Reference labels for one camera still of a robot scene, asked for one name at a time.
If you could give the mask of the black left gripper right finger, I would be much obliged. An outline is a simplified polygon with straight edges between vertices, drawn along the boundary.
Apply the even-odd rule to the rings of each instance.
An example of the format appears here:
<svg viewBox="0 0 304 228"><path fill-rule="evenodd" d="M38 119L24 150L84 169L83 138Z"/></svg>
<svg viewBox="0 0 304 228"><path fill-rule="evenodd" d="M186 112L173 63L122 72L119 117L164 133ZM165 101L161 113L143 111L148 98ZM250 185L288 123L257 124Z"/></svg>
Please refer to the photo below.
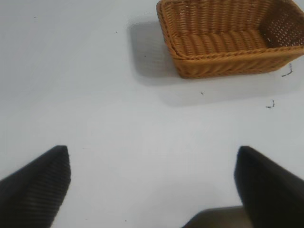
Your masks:
<svg viewBox="0 0 304 228"><path fill-rule="evenodd" d="M234 177L253 227L304 226L302 179L249 146L238 150Z"/></svg>

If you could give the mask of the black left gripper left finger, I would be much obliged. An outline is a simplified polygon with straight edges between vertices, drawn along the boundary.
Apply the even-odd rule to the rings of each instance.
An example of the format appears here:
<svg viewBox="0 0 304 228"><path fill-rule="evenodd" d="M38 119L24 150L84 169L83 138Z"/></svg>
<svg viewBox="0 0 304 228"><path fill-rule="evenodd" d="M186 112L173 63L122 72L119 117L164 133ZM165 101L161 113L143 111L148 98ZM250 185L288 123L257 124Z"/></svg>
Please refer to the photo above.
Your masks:
<svg viewBox="0 0 304 228"><path fill-rule="evenodd" d="M67 146L57 145L0 181L0 226L51 227L70 182Z"/></svg>

